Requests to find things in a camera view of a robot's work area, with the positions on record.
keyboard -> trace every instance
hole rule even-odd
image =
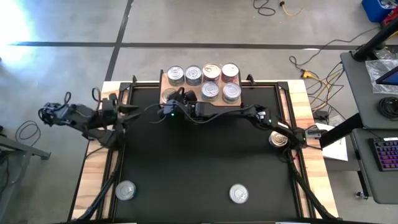
[[[368,140],[380,171],[398,170],[398,138]]]

can lid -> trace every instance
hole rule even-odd
[[[235,203],[244,203],[248,200],[249,192],[241,184],[234,184],[229,190],[229,197]]]
[[[223,88],[223,93],[228,98],[237,98],[241,95],[241,87],[236,83],[228,83]]]
[[[215,63],[208,63],[203,67],[203,74],[208,78],[216,78],[220,75],[221,69]]]
[[[218,87],[217,83],[215,82],[205,82],[201,86],[201,92],[205,96],[213,97],[218,95],[218,92],[220,91],[220,88]]]
[[[185,76],[191,80],[195,80],[201,77],[201,68],[196,65],[189,66],[185,70]]]
[[[284,136],[283,134],[279,134],[276,131],[271,132],[272,140],[275,144],[286,144],[287,143],[287,137]]]
[[[136,186],[131,181],[122,181],[116,186],[115,194],[119,200],[132,199],[136,194]]]
[[[175,93],[175,90],[173,88],[168,88],[164,90],[162,93],[162,102],[167,103],[167,101],[169,100],[169,96],[173,93]]]
[[[239,68],[233,63],[227,63],[222,68],[223,74],[228,77],[234,77],[239,73]]]
[[[167,76],[172,80],[178,80],[184,76],[184,71],[182,67],[173,66],[167,70]]]

yellow extension cord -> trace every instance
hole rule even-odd
[[[340,72],[340,71],[336,71],[336,72],[334,72],[334,73],[331,74],[331,76],[330,76],[330,77],[331,77],[330,82],[332,82],[335,78],[337,78],[337,76],[339,75],[339,72]],[[327,101],[329,100],[329,97],[330,97],[330,88],[331,88],[331,86],[332,86],[333,84],[328,84],[326,81],[321,80],[321,79],[319,79],[319,78],[313,76],[308,70],[306,70],[306,71],[304,72],[303,78],[312,78],[312,79],[314,79],[314,80],[316,80],[316,81],[321,82],[321,83],[324,85],[324,87],[323,87],[322,90],[318,93],[318,95],[315,96],[314,99],[311,101],[310,105],[313,104],[317,98],[319,98],[319,96],[323,93],[323,91],[324,91],[325,89],[328,90],[328,94],[327,94],[327,96],[326,96],[326,102],[322,103],[321,105],[319,105],[319,106],[317,106],[317,107],[315,107],[315,108],[312,108],[312,110],[313,110],[313,111],[317,111],[317,110],[320,110],[320,109],[326,107],[326,106],[328,105]]]
[[[303,7],[302,7],[302,8],[299,10],[299,12],[296,13],[296,14],[290,14],[290,13],[288,13],[287,10],[286,10],[286,8],[285,8],[285,4],[282,4],[282,9],[284,10],[284,12],[285,12],[286,15],[292,16],[292,17],[293,17],[293,16],[299,15],[299,14],[303,11],[303,9],[304,9],[305,6],[307,5],[307,3],[308,3],[308,0],[305,1]]]

concrete floor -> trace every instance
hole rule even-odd
[[[112,80],[157,80],[160,69],[207,62],[234,62],[242,74],[256,79],[298,79],[290,64],[316,51],[289,50],[291,44],[323,45],[332,39],[350,40],[377,24],[367,20],[360,0],[308,0],[301,15],[285,16],[278,1],[271,17],[259,16],[250,0],[135,0],[130,10],[123,42],[285,44],[285,49],[145,49],[121,48]],[[304,0],[288,1],[289,11],[300,9]],[[39,121],[37,109],[46,102],[61,102],[66,91],[72,102],[94,106],[90,91],[102,86],[113,47],[21,47],[12,41],[110,42],[115,43],[127,0],[68,0],[0,2],[0,124],[12,138],[27,119]],[[368,32],[350,44],[361,45],[377,31]],[[390,39],[396,44],[398,39]],[[324,50],[304,68],[325,77],[340,61],[343,50]],[[330,103],[345,117],[357,112],[347,79]],[[11,220],[55,223],[67,219],[87,145],[80,133],[65,127],[39,123],[42,137],[36,146],[52,152],[49,161],[32,159]],[[357,200],[360,190],[352,172],[330,173],[337,208],[342,218],[353,221],[395,223],[398,207],[378,205],[371,199]]]

tin can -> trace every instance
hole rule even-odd
[[[234,82],[239,75],[239,68],[233,63],[227,63],[221,69],[221,79],[225,83]]]
[[[269,136],[269,143],[276,147],[282,147],[287,144],[287,137],[284,135],[279,134],[276,131],[271,132],[271,135]]]
[[[116,186],[115,194],[119,200],[130,200],[136,194],[136,186],[131,181],[122,181]]]
[[[198,86],[201,84],[201,74],[202,70],[196,65],[189,66],[185,70],[185,80],[190,86]]]
[[[167,70],[167,78],[172,86],[180,86],[184,84],[184,70],[179,66],[170,67]]]
[[[248,190],[241,184],[234,184],[229,190],[230,199],[238,204],[244,203],[249,198]]]
[[[169,96],[171,94],[173,94],[173,93],[175,93],[175,90],[172,89],[172,88],[168,88],[165,91],[163,91],[163,93],[162,93],[162,102],[163,103],[167,103],[168,100],[169,100]]]
[[[205,101],[215,101],[220,88],[215,82],[205,82],[201,86],[201,98]]]
[[[221,75],[221,69],[215,63],[208,63],[203,67],[204,82],[218,82]]]
[[[223,88],[223,100],[225,103],[235,103],[241,96],[242,89],[238,84],[228,83]]]

